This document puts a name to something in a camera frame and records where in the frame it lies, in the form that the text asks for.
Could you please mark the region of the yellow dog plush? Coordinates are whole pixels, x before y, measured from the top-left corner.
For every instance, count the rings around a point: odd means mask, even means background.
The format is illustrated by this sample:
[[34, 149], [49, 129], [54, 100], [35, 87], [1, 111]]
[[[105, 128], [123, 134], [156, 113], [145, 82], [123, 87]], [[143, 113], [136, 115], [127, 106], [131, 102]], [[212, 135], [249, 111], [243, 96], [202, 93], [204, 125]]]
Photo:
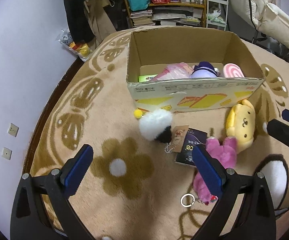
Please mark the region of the yellow dog plush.
[[226, 120], [227, 137], [235, 137], [237, 140], [237, 152], [240, 153], [249, 148], [254, 141], [255, 133], [255, 108], [247, 99], [234, 105]]

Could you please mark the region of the pink bear plush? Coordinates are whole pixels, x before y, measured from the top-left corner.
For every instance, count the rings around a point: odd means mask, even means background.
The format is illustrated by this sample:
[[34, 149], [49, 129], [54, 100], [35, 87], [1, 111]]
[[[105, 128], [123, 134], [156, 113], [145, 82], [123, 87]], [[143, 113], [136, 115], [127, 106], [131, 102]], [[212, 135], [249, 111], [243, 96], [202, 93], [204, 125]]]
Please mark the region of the pink bear plush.
[[[215, 137], [208, 137], [205, 148], [209, 155], [217, 159], [224, 168], [235, 167], [237, 161], [237, 139], [235, 137], [226, 137], [222, 144]], [[199, 200], [205, 205], [209, 205], [218, 199], [210, 193], [199, 172], [197, 172], [193, 180], [193, 189], [197, 193]]]

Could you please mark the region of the purple haired plush doll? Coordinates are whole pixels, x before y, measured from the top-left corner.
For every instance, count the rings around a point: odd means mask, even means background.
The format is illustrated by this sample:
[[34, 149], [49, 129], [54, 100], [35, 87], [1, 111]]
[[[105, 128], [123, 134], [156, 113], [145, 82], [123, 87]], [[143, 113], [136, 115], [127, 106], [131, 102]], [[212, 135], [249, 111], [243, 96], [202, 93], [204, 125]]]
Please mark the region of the purple haired plush doll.
[[214, 66], [207, 62], [202, 61], [198, 65], [195, 65], [193, 67], [193, 72], [190, 75], [190, 78], [192, 79], [198, 79], [198, 78], [217, 78], [218, 73], [215, 70]]

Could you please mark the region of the pink packaged item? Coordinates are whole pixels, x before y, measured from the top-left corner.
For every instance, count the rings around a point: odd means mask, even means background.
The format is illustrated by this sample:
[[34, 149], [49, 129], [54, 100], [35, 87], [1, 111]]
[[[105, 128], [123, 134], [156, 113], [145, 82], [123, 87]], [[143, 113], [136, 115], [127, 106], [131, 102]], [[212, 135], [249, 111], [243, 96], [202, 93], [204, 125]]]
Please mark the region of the pink packaged item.
[[164, 70], [159, 73], [151, 81], [165, 81], [165, 80], [178, 80], [178, 79], [188, 79], [193, 72], [193, 67], [189, 66], [187, 63], [175, 63], [169, 64], [164, 68]]

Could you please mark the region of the white black fluffy plush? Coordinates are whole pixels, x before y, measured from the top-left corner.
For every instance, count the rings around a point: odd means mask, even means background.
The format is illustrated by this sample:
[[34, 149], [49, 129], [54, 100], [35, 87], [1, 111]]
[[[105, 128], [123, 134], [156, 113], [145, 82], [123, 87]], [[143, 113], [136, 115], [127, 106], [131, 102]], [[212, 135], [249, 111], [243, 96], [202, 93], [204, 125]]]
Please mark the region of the white black fluffy plush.
[[165, 109], [156, 109], [144, 113], [140, 109], [134, 110], [134, 117], [138, 120], [141, 135], [148, 141], [158, 141], [168, 144], [172, 140], [172, 113]]

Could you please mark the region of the green tissue pack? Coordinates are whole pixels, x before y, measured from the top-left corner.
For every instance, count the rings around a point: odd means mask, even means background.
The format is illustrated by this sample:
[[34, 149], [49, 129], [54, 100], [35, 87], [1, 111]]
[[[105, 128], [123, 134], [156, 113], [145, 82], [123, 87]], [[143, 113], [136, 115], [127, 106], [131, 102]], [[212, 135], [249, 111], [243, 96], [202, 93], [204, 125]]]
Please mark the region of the green tissue pack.
[[148, 82], [148, 81], [151, 81], [155, 77], [156, 77], [156, 74], [153, 74], [153, 75], [140, 75], [138, 77], [138, 82]]

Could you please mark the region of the pink swirl plush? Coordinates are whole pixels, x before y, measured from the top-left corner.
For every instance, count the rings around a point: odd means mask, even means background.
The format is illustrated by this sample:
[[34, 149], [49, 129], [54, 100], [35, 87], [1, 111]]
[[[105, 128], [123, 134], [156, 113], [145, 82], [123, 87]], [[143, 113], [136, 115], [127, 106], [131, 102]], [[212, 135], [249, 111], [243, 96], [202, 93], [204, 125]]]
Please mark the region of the pink swirl plush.
[[244, 78], [245, 77], [241, 68], [234, 63], [228, 63], [224, 65], [223, 70], [222, 70], [222, 76], [225, 78]]

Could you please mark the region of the cream cushion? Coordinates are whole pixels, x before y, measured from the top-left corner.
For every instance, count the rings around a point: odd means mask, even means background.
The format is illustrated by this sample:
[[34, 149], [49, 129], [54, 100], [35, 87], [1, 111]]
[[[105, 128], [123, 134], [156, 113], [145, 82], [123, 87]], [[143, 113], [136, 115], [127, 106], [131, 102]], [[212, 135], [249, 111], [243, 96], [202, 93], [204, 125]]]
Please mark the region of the cream cushion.
[[289, 49], [289, 16], [273, 3], [264, 7], [258, 30]]

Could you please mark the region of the brown paper tag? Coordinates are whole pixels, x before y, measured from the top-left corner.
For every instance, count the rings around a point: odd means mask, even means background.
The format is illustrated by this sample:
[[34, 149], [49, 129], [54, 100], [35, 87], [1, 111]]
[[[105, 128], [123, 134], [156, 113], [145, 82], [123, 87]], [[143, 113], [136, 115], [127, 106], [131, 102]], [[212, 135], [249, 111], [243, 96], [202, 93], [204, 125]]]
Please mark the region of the brown paper tag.
[[189, 125], [176, 126], [172, 131], [172, 141], [169, 149], [171, 152], [180, 153], [184, 145], [185, 137], [189, 131]]

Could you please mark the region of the cardboard box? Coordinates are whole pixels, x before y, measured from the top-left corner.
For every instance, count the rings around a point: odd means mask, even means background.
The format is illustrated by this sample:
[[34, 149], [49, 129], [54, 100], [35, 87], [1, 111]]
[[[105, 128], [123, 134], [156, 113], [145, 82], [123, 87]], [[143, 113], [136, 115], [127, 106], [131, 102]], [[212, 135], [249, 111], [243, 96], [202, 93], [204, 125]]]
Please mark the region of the cardboard box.
[[263, 82], [259, 64], [232, 32], [159, 27], [131, 34], [126, 83], [136, 107], [144, 112], [231, 107]]

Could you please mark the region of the white metal cart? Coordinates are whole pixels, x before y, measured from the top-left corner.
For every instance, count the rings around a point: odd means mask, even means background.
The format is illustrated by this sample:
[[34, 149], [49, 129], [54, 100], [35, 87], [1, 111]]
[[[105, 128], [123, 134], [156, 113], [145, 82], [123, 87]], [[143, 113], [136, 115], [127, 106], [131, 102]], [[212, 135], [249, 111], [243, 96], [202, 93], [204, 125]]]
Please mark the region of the white metal cart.
[[229, 0], [206, 1], [206, 27], [226, 31]]

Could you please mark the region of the wooden bookshelf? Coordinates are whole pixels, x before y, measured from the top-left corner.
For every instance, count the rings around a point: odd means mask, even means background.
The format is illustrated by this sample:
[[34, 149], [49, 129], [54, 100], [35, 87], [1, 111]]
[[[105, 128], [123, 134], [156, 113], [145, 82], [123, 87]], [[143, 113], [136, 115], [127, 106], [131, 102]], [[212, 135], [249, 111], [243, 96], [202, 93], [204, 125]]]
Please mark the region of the wooden bookshelf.
[[148, 25], [206, 26], [206, 0], [124, 0], [132, 28]]

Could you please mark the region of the stack of books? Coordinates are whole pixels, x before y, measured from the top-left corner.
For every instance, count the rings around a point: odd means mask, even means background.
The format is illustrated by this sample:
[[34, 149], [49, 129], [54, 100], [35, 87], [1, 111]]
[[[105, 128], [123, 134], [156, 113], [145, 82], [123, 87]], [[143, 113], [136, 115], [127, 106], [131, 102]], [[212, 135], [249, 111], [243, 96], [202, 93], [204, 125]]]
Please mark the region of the stack of books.
[[154, 22], [152, 20], [152, 16], [153, 16], [152, 9], [136, 11], [130, 14], [130, 18], [132, 20], [134, 27], [139, 27], [142, 25], [153, 25]]

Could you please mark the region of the lower wall socket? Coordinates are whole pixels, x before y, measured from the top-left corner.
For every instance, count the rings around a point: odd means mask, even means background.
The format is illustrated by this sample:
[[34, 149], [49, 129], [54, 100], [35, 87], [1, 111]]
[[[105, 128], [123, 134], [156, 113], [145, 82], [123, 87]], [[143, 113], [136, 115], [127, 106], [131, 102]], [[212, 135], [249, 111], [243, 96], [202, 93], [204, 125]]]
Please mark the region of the lower wall socket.
[[2, 150], [2, 157], [4, 159], [10, 160], [11, 156], [12, 156], [12, 150], [4, 147], [3, 150]]

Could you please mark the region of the upper wall socket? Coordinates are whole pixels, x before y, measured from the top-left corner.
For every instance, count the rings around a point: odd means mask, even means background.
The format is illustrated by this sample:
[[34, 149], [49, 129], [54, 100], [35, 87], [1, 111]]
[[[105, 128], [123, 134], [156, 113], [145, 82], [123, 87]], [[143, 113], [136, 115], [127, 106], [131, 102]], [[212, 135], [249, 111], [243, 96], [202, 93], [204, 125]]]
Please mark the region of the upper wall socket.
[[18, 131], [19, 131], [19, 127], [13, 123], [10, 123], [9, 129], [8, 129], [8, 134], [13, 136], [13, 137], [16, 137]]

